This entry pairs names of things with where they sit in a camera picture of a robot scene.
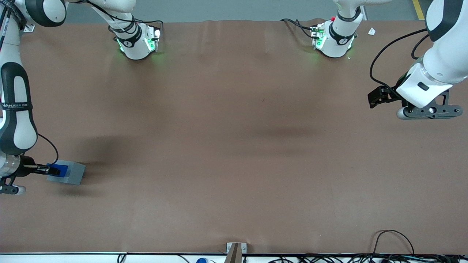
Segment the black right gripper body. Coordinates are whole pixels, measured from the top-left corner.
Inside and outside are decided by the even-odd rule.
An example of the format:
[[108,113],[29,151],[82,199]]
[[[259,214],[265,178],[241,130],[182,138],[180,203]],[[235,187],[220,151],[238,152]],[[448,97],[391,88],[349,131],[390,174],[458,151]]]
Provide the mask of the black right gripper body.
[[20,163],[16,170],[16,176],[18,178],[23,178],[34,172],[36,169],[36,163],[32,157],[29,156],[19,156]]

